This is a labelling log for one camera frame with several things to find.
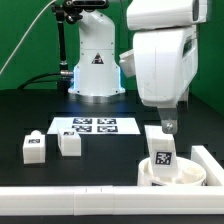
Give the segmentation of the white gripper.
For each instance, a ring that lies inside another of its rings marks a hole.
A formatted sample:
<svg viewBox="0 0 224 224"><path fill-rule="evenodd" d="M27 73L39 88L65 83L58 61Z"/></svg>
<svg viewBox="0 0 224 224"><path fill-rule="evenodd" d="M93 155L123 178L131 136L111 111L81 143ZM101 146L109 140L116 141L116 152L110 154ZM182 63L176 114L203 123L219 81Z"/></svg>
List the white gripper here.
<svg viewBox="0 0 224 224"><path fill-rule="evenodd" d="M176 134L175 107L198 69L195 26L137 32L133 38L139 96L144 105L158 107L162 131Z"/></svg>

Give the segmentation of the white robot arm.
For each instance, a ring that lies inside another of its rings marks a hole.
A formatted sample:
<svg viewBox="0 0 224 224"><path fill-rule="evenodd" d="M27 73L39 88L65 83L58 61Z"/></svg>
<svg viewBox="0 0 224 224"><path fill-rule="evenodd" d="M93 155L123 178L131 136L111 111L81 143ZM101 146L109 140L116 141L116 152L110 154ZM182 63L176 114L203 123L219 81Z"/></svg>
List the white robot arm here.
<svg viewBox="0 0 224 224"><path fill-rule="evenodd" d="M198 69L197 25L207 14L208 0L132 0L126 18L133 49L115 63L113 23L97 11L83 12L71 92L100 102L123 91L121 74L135 76L142 103L158 109L164 133L175 134L177 104L188 99Z"/></svg>

